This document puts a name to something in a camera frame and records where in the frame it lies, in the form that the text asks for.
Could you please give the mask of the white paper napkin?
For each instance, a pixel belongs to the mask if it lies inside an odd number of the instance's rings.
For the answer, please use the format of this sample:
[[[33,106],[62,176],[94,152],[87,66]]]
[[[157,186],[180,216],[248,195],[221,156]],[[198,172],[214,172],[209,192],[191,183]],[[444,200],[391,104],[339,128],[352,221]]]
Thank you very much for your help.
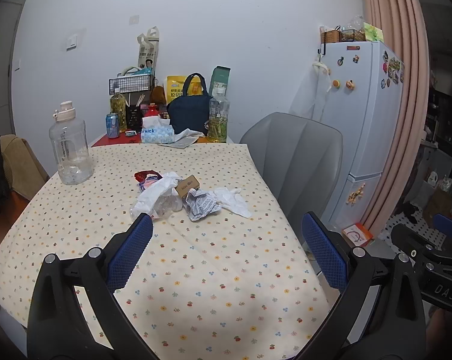
[[[241,189],[217,188],[213,190],[213,195],[217,203],[224,209],[249,219],[252,213],[248,209],[246,200],[241,195]]]

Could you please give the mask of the blue soda can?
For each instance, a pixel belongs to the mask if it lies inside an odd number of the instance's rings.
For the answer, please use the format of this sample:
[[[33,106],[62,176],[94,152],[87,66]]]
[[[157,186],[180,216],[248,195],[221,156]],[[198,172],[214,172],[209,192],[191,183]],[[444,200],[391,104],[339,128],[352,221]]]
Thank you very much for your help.
[[[119,137],[119,115],[117,113],[108,113],[106,115],[106,135],[109,139]]]

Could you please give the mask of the small tea bottle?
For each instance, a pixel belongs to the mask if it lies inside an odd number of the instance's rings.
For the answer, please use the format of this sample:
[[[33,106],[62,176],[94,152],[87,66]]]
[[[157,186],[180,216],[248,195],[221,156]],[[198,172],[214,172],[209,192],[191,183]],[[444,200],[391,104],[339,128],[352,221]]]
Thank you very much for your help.
[[[114,89],[114,94],[110,98],[110,111],[118,116],[120,133],[125,133],[127,130],[126,98],[119,88]]]

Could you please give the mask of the red snack wrapper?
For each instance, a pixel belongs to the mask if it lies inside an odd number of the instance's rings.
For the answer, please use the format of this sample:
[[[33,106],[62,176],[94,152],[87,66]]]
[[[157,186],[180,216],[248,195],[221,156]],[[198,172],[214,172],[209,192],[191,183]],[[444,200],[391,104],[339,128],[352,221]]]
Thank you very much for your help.
[[[162,176],[156,171],[140,171],[134,174],[140,191],[144,191],[155,182],[162,179]]]

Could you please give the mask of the white tote bag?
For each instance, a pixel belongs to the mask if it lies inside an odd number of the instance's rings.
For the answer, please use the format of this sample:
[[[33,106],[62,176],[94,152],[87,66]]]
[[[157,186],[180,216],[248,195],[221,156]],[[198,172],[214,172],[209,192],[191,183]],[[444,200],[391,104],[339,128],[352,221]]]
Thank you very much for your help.
[[[158,59],[160,32],[157,26],[149,28],[147,33],[137,36],[139,44],[138,67],[148,74],[155,74]]]

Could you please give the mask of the yellow snack bag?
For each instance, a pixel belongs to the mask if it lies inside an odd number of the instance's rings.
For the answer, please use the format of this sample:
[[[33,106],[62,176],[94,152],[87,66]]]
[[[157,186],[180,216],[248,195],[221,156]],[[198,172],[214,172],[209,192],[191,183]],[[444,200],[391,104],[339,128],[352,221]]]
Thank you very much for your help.
[[[164,89],[166,94],[167,104],[174,101],[176,98],[183,94],[183,88],[187,76],[168,76],[164,81]],[[202,79],[199,75],[193,75],[192,79],[188,85],[188,96],[197,96],[205,94],[203,89]]]

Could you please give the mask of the blue tissue pack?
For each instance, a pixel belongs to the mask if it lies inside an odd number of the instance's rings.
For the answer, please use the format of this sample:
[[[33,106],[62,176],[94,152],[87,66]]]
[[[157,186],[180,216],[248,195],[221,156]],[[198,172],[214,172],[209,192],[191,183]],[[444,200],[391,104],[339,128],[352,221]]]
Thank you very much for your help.
[[[142,119],[140,139],[142,143],[168,144],[174,141],[174,128],[169,119],[162,119],[159,115],[146,116]]]

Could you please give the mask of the printed paper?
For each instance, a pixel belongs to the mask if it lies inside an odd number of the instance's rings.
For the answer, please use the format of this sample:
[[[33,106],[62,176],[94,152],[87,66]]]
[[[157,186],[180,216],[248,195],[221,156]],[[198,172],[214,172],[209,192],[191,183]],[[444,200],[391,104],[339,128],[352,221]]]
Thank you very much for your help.
[[[221,211],[214,194],[202,189],[190,189],[183,200],[183,206],[192,222]]]

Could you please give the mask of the small clear plastic bottle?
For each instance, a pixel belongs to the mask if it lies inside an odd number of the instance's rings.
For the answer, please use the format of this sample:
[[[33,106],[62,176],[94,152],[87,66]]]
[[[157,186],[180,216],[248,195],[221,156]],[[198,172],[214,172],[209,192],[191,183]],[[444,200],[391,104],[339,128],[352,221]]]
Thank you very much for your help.
[[[183,208],[182,199],[177,195],[162,195],[154,203],[152,216],[155,219],[168,217],[174,212],[181,211]]]

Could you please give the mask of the brown jacket on chair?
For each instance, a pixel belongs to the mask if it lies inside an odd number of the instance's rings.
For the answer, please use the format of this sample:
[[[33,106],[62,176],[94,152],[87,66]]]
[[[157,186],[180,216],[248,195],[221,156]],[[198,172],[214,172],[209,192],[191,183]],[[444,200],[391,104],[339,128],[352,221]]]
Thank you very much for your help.
[[[16,135],[0,136],[3,167],[10,189],[28,201],[49,180],[28,142]]]

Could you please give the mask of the brown paper tag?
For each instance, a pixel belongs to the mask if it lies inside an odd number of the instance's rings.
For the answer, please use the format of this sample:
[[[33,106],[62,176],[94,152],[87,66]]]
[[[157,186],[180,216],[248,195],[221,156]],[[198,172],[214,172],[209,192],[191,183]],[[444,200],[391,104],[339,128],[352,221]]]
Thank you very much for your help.
[[[185,198],[188,195],[190,189],[199,189],[200,183],[194,175],[187,177],[178,182],[175,190],[180,198]]]

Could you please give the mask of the green tall box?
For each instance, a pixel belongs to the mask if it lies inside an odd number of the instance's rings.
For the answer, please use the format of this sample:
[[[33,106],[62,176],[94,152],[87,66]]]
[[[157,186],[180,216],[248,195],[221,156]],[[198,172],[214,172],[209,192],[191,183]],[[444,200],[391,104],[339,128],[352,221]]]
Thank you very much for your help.
[[[230,76],[231,68],[224,66],[216,66],[213,69],[210,78],[210,95],[216,96],[219,89],[223,89],[224,92],[227,91],[228,81]]]

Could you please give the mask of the white tissue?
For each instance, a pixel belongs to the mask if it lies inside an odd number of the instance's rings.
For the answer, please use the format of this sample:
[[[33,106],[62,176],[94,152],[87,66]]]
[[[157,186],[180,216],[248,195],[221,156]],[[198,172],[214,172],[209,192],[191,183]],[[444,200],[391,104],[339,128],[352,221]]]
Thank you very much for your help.
[[[178,195],[175,187],[178,182],[181,181],[181,177],[175,172],[168,172],[162,176],[162,179],[155,182],[147,189],[145,189],[136,202],[131,207],[131,217],[135,219],[140,214],[147,214],[151,219],[156,220],[151,214],[154,203],[162,195]]]

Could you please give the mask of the black pen holder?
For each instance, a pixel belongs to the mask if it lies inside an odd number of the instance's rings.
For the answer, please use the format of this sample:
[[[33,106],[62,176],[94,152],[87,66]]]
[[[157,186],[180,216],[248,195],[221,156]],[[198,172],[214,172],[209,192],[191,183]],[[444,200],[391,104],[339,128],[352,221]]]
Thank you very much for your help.
[[[143,114],[140,106],[126,106],[126,123],[128,130],[142,130]]]

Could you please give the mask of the large clear water jug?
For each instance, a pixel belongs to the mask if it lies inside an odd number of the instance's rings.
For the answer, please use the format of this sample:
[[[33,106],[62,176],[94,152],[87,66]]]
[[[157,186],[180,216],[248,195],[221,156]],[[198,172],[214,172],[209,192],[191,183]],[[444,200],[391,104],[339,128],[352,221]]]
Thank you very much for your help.
[[[76,116],[72,101],[62,102],[53,119],[49,136],[59,178],[65,185],[82,184],[93,174],[86,124]]]

